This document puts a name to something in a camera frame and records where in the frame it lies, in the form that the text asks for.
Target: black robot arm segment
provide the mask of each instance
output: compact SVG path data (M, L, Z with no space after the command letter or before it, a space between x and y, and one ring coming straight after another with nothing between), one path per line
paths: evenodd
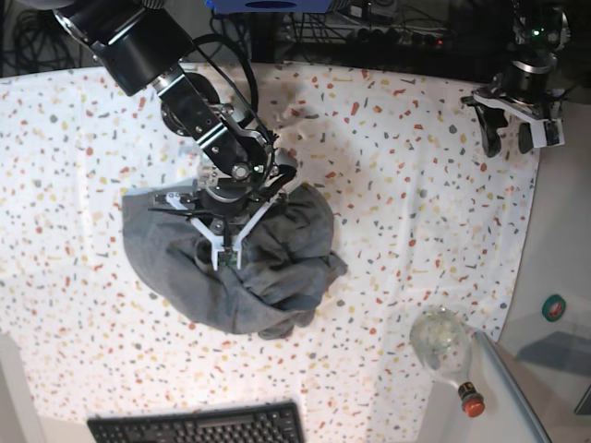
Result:
M239 127L223 107L206 100L180 67L179 59L194 50L193 41L164 9L129 0L79 0L55 15L127 95L149 85L156 89L176 122L175 132L193 137L221 173L239 182L233 183L232 195L240 194L237 188L243 195L250 192L247 176L256 179L271 167L272 141Z

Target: plastic bottle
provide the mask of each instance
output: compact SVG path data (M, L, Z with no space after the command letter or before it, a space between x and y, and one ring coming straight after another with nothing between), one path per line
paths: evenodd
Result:
M410 342L421 364L439 381L454 386L462 409L469 417L478 417L485 405L468 371L472 363L472 343L462 323L453 312L431 306L415 320Z

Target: black keyboard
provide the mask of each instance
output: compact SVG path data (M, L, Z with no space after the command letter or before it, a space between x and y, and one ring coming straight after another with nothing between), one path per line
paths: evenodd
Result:
M97 443L304 443L295 403L212 413L90 419Z

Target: terrazzo patterned tablecloth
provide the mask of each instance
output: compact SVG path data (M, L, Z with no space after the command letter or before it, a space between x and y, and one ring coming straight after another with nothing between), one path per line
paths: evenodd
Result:
M349 265L314 323L283 341L192 324L128 265L122 194L194 171L153 91L128 98L101 68L0 80L0 330L40 414L294 399L308 442L413 441L430 391L408 343L419 310L444 304L498 339L537 171L515 122L488 159L459 101L469 85L326 66L256 74L262 117L328 199Z

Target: gray cloth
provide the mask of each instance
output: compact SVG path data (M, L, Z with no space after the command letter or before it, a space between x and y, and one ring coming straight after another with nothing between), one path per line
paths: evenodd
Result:
M156 193L123 197L127 258L152 290L188 319L233 334L288 336L312 322L327 288L346 273L331 252L333 215L324 197L301 185L287 207L271 208L245 240L243 268L214 272L207 240L184 218L148 211Z

